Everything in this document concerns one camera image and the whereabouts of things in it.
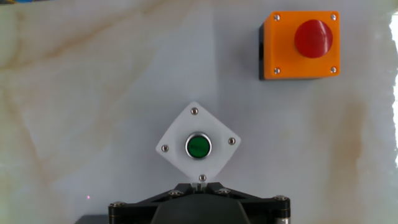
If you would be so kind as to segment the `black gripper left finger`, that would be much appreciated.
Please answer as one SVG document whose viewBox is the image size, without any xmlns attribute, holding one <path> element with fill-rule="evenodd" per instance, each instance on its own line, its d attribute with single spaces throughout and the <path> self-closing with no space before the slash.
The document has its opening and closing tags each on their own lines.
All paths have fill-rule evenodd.
<svg viewBox="0 0 398 224">
<path fill-rule="evenodd" d="M 137 203 L 112 202 L 108 206 L 108 223 L 135 223 L 140 219 L 152 220 L 158 207 L 163 202 L 194 194 L 199 184 L 177 184 L 171 190 L 155 195 Z"/>
</svg>

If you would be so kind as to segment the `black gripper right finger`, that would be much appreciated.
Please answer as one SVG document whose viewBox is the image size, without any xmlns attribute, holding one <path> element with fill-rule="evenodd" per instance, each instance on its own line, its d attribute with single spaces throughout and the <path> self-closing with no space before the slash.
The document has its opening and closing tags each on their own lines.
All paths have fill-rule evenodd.
<svg viewBox="0 0 398 224">
<path fill-rule="evenodd" d="M 199 183 L 198 192 L 233 199 L 249 223 L 291 224 L 290 199 L 284 195 L 260 198 L 229 189 L 219 182 Z"/>
</svg>

